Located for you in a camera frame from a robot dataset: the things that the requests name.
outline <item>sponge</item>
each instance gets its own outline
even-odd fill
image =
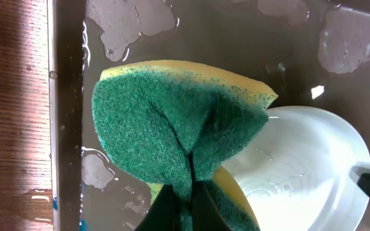
[[[262,82],[204,64],[160,60],[102,72],[92,95],[98,138],[112,163],[149,183],[173,185],[184,205],[196,180],[206,181],[216,206],[233,230],[258,230],[247,211],[213,181],[222,161],[260,131],[264,110],[276,99]],[[181,229],[191,230],[189,211]]]

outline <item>metal tray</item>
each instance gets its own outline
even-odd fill
[[[101,6],[112,1],[95,2]],[[135,0],[119,2],[139,3]],[[100,71],[108,67],[176,59],[227,69],[270,85],[279,94],[273,107],[304,105],[323,108],[343,117],[358,130],[370,151],[370,1],[163,2],[173,5],[175,27],[153,36],[140,35],[128,45],[130,52],[125,49],[122,59],[111,62],[107,57],[112,58],[114,51],[105,52],[109,50],[100,40],[103,28],[95,25],[95,20],[85,19],[85,1],[48,1],[54,230],[76,230],[80,224],[84,225],[81,204],[82,194],[87,189],[82,183],[82,155],[87,155],[87,144],[100,150],[90,120],[90,94]],[[299,3],[304,3],[308,12]],[[300,14],[304,22],[298,22],[292,12],[283,13],[290,8],[289,4],[301,5],[301,13],[305,12]],[[87,26],[91,65],[96,67],[85,68],[83,77],[86,61],[82,46],[87,38],[82,34]],[[313,98],[312,89],[316,87],[323,87],[324,92]],[[84,133],[83,120],[88,133]],[[148,206],[148,189],[124,172],[116,168],[113,171],[119,176],[119,190],[108,191],[104,197],[141,195]],[[135,185],[135,194],[133,187],[127,188],[130,182]],[[88,188],[88,191],[101,195],[99,189]],[[125,199],[118,200],[117,204],[121,203],[125,204]],[[112,216],[119,224],[113,227],[116,230],[131,230],[142,218],[142,215],[127,211]],[[357,230],[370,231],[370,203]]]

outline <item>wood grain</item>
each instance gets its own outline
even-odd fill
[[[46,11],[0,0],[0,230],[52,230]]]

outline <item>wooden surface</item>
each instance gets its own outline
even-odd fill
[[[46,16],[0,0],[0,230],[52,230]]]

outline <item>brown wood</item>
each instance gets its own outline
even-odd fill
[[[45,0],[0,0],[0,230],[52,230],[47,39]]]

